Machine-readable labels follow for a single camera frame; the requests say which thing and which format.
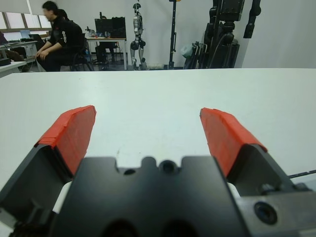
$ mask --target white table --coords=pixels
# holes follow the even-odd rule
[[[127,60],[126,60],[126,38],[105,38],[105,37],[98,37],[98,38],[87,38],[88,42],[95,42],[96,46],[97,43],[100,42],[118,42],[123,45],[123,58],[124,58],[124,69],[127,70]]]
[[[26,62],[11,62],[9,65],[0,67],[0,78],[7,76],[11,73],[19,73],[18,67],[26,65]]]
[[[287,174],[316,169],[315,74],[212,69],[8,75],[0,79],[0,189],[61,113],[85,105],[97,111],[86,156],[116,157],[121,167],[138,167],[145,156],[180,165],[183,156],[209,155],[199,119],[208,107],[235,115]]]
[[[38,61],[35,58],[35,55],[37,53],[36,43],[37,43],[37,41],[10,43],[10,44],[7,44],[6,46],[0,45],[0,50],[2,52],[4,52],[6,49],[10,49],[10,48],[25,47],[26,56],[27,56],[25,61],[27,63],[36,62],[39,71],[41,71],[42,67],[40,67],[40,64],[38,63]]]

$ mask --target robot leg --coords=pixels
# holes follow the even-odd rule
[[[137,65],[136,65],[136,58],[135,58],[135,51],[138,49],[138,45],[136,44],[136,42],[132,42],[130,44],[130,55],[132,58],[132,65],[134,67],[134,70],[137,70]]]
[[[140,63],[141,63],[141,70],[146,70],[147,69],[147,64],[146,64],[146,59],[143,57],[144,56],[144,46],[146,45],[146,43],[144,41],[141,41],[139,43],[139,59],[140,59]]]

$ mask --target humanoid robot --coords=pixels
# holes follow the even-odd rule
[[[134,33],[135,33],[135,40],[130,44],[130,54],[132,58],[132,64],[134,66],[134,70],[146,70],[147,64],[144,56],[144,46],[146,45],[145,41],[143,41],[142,33],[143,33],[143,17],[139,12],[141,5],[139,3],[135,3],[134,6],[135,16],[133,18],[134,23]],[[140,65],[139,68],[137,67],[137,60],[135,58],[135,51],[138,50],[139,52],[139,59]]]

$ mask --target chair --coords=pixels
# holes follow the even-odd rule
[[[93,68],[93,63],[92,63],[92,58],[91,58],[91,53],[90,53],[90,48],[87,43],[87,39],[84,37],[84,33],[81,35],[82,36],[82,41],[83,46],[77,46],[78,52],[74,55],[74,58],[72,62],[70,62],[66,66],[70,66],[70,70],[73,71],[79,71],[78,65],[81,64],[83,69],[85,70],[85,65],[89,68],[89,71],[94,71]]]

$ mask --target black jacket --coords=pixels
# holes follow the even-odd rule
[[[82,30],[76,23],[60,16],[54,20],[49,40],[52,45],[60,43],[63,48],[74,49],[83,46],[83,39]]]

